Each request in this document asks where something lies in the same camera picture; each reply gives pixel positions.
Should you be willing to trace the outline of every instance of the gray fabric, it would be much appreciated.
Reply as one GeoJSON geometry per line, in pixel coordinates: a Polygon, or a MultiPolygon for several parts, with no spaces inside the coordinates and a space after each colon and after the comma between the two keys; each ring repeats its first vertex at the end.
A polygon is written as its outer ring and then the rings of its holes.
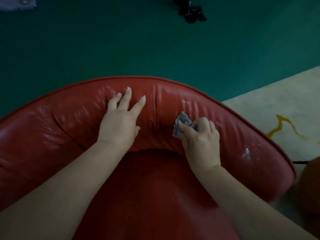
{"type": "Polygon", "coordinates": [[[0,11],[28,10],[36,7],[36,0],[0,0],[0,11]]]}
{"type": "Polygon", "coordinates": [[[191,126],[193,129],[195,129],[196,131],[198,131],[198,127],[192,124],[192,121],[188,118],[188,116],[186,115],[185,112],[181,112],[181,114],[179,114],[178,118],[176,119],[174,126],[173,126],[173,137],[179,138],[179,132],[182,133],[181,129],[179,128],[179,124],[178,121],[181,121],[183,124],[187,125],[187,126],[191,126]]]}

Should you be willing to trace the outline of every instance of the finger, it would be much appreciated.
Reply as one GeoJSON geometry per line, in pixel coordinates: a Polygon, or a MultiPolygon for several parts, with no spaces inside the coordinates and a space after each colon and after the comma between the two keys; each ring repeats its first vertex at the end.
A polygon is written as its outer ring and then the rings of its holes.
{"type": "Polygon", "coordinates": [[[116,110],[117,109],[117,104],[120,101],[121,97],[122,97],[122,94],[118,93],[112,99],[109,100],[109,102],[108,102],[108,111],[112,111],[112,110],[116,110]]]}
{"type": "Polygon", "coordinates": [[[194,125],[197,125],[199,128],[199,133],[202,132],[209,132],[210,131],[210,124],[206,117],[202,117],[199,119],[196,119],[192,122],[194,125]]]}
{"type": "Polygon", "coordinates": [[[188,149],[188,147],[189,147],[189,141],[188,141],[188,138],[186,137],[186,135],[179,132],[179,133],[178,133],[178,136],[180,137],[180,140],[181,140],[181,142],[182,142],[183,148],[184,148],[185,150],[188,149]]]}
{"type": "Polygon", "coordinates": [[[131,94],[132,94],[131,88],[127,87],[127,89],[125,90],[125,94],[124,94],[123,98],[120,101],[118,109],[128,110],[129,103],[130,103],[130,100],[131,100],[131,94]]]}
{"type": "Polygon", "coordinates": [[[136,126],[136,129],[135,129],[135,132],[134,132],[134,134],[135,134],[135,136],[134,137],[137,137],[137,135],[138,135],[138,133],[139,133],[139,130],[141,129],[141,127],[140,126],[136,126]]]}
{"type": "Polygon", "coordinates": [[[212,121],[209,121],[209,125],[210,125],[211,133],[214,133],[217,130],[216,126],[214,125],[214,123],[212,121]]]}
{"type": "Polygon", "coordinates": [[[193,129],[190,126],[185,125],[180,120],[178,121],[178,125],[179,125],[179,128],[182,130],[182,132],[186,135],[186,137],[188,139],[190,139],[198,134],[198,132],[196,132],[195,129],[193,129]]]}
{"type": "Polygon", "coordinates": [[[140,98],[140,100],[132,107],[130,112],[133,113],[134,116],[137,118],[141,113],[141,110],[143,109],[145,104],[146,104],[146,95],[143,95],[140,98]]]}

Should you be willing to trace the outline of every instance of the yellow liquid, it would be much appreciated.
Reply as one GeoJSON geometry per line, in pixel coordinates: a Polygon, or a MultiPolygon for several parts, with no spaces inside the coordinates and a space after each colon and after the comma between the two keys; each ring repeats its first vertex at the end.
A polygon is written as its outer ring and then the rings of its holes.
{"type": "Polygon", "coordinates": [[[315,139],[313,139],[313,138],[311,138],[311,137],[304,136],[304,135],[298,133],[298,131],[296,130],[296,127],[294,126],[294,124],[292,124],[292,122],[291,122],[289,119],[287,119],[287,118],[285,118],[285,117],[282,117],[281,115],[278,115],[278,114],[277,114],[277,119],[278,119],[278,127],[275,128],[275,129],[273,129],[273,130],[270,131],[269,133],[267,133],[267,136],[268,136],[269,138],[271,138],[271,137],[274,135],[274,133],[282,130],[282,122],[285,121],[285,122],[287,122],[287,123],[291,126],[291,128],[292,128],[293,131],[294,131],[294,133],[295,133],[298,137],[300,137],[301,139],[303,139],[303,140],[305,140],[305,141],[311,141],[311,142],[313,142],[313,143],[316,143],[316,144],[320,145],[320,141],[317,141],[317,140],[315,140],[315,139]]]}

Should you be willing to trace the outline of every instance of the white stain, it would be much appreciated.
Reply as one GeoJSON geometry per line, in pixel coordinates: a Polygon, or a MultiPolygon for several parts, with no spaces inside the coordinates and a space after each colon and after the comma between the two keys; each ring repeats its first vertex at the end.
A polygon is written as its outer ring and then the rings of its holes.
{"type": "Polygon", "coordinates": [[[246,148],[246,149],[244,150],[244,153],[242,154],[242,158],[251,159],[249,148],[246,148]]]}

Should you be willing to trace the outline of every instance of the hand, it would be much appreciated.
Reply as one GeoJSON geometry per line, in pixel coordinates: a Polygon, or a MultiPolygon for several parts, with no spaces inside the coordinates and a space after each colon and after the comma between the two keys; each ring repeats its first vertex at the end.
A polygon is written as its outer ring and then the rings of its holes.
{"type": "Polygon", "coordinates": [[[108,111],[100,124],[97,142],[111,143],[125,152],[130,149],[140,130],[140,127],[136,126],[137,118],[146,103],[146,96],[144,95],[128,111],[131,94],[131,88],[127,87],[122,99],[121,93],[110,99],[108,111]]]}
{"type": "Polygon", "coordinates": [[[181,121],[178,123],[183,132],[179,136],[193,173],[198,177],[220,166],[220,136],[214,123],[205,117],[195,120],[193,124],[198,126],[199,132],[181,121]]]}

